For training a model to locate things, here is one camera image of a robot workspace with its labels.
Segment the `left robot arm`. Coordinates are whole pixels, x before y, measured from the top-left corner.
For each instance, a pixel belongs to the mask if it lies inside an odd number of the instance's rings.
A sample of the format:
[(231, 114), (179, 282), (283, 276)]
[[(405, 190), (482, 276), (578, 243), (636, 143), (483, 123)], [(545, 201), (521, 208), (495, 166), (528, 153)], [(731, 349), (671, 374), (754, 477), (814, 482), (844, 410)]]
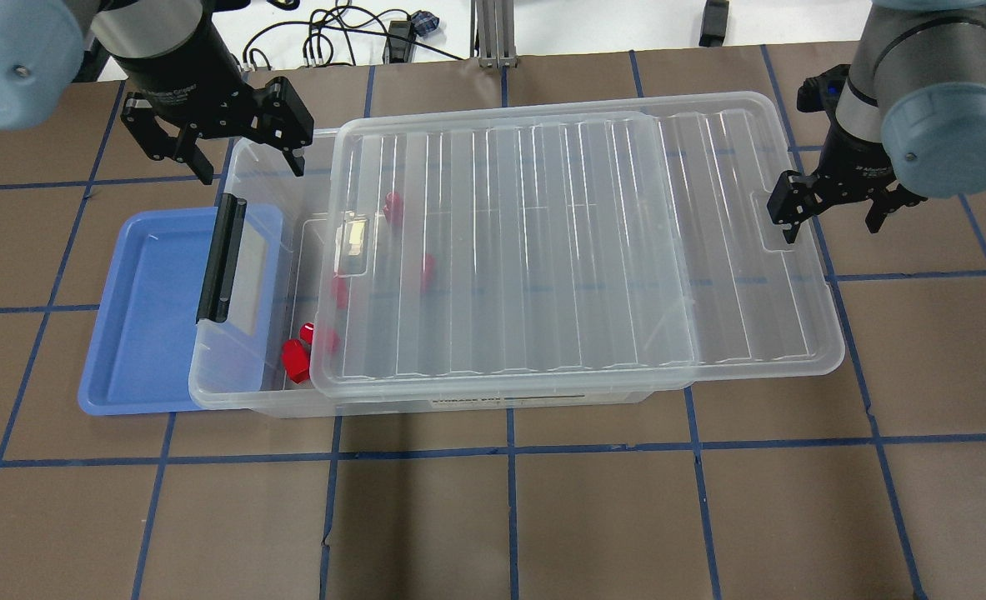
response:
[(243, 138), (281, 152), (291, 172), (314, 119), (289, 80), (245, 83), (213, 15), (243, 1), (0, 1), (0, 130), (35, 127), (76, 80), (88, 44), (126, 73), (123, 126), (153, 161), (188, 166), (210, 183), (198, 142)]

